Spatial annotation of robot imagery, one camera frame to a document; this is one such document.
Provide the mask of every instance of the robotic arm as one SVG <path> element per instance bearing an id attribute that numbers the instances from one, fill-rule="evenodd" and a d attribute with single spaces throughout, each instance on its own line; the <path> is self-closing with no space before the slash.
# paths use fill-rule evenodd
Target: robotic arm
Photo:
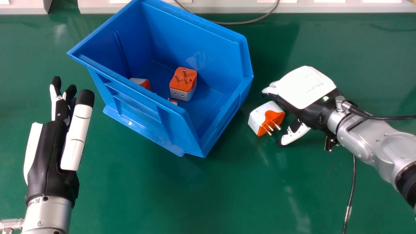
<path id="1" fill-rule="evenodd" d="M 308 66 L 272 82 L 262 94 L 297 118 L 277 145 L 285 146 L 310 129 L 321 130 L 326 134 L 325 150 L 331 152 L 334 145 L 341 144 L 373 166 L 416 213 L 416 136 L 398 131 L 383 121 L 400 117 L 374 117 L 359 110 L 345 100 L 331 79 Z"/>
<path id="2" fill-rule="evenodd" d="M 76 171 L 81 162 L 94 106 L 94 93 L 70 85 L 61 94 L 61 79 L 50 85 L 52 120 L 33 123 L 27 142 L 23 174 L 27 184 L 25 219 L 0 220 L 0 231 L 22 229 L 30 234 L 68 234 L 78 197 Z"/>

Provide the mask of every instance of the blue storage container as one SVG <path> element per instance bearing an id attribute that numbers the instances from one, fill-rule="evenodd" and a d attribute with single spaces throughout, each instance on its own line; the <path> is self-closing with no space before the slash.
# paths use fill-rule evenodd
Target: blue storage container
<path id="1" fill-rule="evenodd" d="M 160 0 L 131 1 L 68 55 L 88 68 L 105 114 L 178 156 L 206 157 L 253 81 L 244 36 Z M 176 106 L 167 98 L 179 66 L 198 83 Z"/>

